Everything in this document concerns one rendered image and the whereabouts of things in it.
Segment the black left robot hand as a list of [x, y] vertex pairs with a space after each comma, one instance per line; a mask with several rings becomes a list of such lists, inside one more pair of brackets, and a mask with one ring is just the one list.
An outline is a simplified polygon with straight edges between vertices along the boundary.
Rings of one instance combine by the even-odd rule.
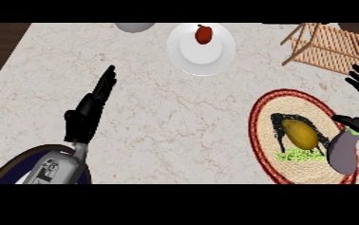
[[98, 80], [97, 88], [80, 101], [74, 110], [66, 113], [67, 142], [88, 144], [95, 136], [105, 103], [117, 83], [116, 67], [110, 66]]

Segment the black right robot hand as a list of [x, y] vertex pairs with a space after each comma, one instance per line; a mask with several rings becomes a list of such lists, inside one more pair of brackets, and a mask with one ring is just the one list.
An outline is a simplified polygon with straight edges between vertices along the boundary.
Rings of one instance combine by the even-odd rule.
[[[346, 82], [355, 87], [359, 91], [359, 65], [352, 66], [349, 71], [349, 76], [346, 77]], [[359, 132], [359, 117], [351, 117], [345, 115], [334, 115], [333, 120]]]

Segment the yellow lemon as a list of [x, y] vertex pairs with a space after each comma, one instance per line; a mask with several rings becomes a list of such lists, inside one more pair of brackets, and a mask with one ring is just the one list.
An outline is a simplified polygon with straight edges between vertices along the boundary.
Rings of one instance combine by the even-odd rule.
[[312, 150], [318, 147], [318, 133], [308, 123], [299, 120], [284, 120], [283, 126], [292, 143], [302, 150]]

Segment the round beige red-rimmed placemat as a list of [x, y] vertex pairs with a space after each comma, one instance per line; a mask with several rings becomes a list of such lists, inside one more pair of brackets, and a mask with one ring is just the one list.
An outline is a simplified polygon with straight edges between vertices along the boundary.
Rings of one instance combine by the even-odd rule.
[[[346, 127], [331, 120], [336, 112], [308, 93], [277, 89], [263, 94], [255, 103], [249, 120], [249, 136], [256, 158], [277, 183], [355, 184], [358, 170], [342, 174], [327, 161], [331, 140]], [[318, 146], [300, 149], [287, 136], [283, 121], [303, 121], [318, 134]]]

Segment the wooden tiered shelf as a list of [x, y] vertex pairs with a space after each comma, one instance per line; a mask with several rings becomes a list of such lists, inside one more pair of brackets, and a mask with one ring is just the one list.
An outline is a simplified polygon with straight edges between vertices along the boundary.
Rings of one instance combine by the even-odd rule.
[[284, 66], [299, 62], [348, 75], [359, 65], [359, 33], [323, 23], [302, 23], [281, 45], [286, 43], [292, 43], [292, 55]]

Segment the purple eggplant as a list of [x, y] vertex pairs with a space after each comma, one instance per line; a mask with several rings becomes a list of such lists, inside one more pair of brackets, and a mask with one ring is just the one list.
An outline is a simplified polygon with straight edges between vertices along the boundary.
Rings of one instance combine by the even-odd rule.
[[334, 170], [343, 175], [352, 175], [357, 171], [357, 143], [359, 134], [346, 128], [331, 140], [327, 149], [327, 160]]

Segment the grey bowl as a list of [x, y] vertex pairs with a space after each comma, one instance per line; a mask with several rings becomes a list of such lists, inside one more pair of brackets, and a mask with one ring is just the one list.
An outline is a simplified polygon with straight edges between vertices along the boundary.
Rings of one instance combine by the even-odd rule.
[[117, 23], [116, 26], [125, 32], [138, 33], [148, 30], [154, 23]]

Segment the white round plate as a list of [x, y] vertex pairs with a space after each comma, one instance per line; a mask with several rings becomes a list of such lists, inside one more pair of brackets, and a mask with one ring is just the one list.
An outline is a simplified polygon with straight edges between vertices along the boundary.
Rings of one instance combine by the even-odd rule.
[[222, 72], [235, 58], [235, 37], [219, 23], [206, 23], [213, 30], [212, 40], [201, 45], [196, 39], [198, 25], [182, 23], [167, 40], [167, 53], [173, 65], [187, 73], [210, 76]]

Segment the red bell pepper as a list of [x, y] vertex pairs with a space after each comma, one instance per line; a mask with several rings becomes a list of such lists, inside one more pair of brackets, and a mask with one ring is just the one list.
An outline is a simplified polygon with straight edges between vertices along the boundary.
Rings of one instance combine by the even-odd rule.
[[207, 27], [204, 25], [198, 25], [198, 29], [197, 29], [197, 32], [196, 32], [197, 42], [201, 45], [206, 45], [212, 40], [212, 36], [213, 36], [212, 27]]

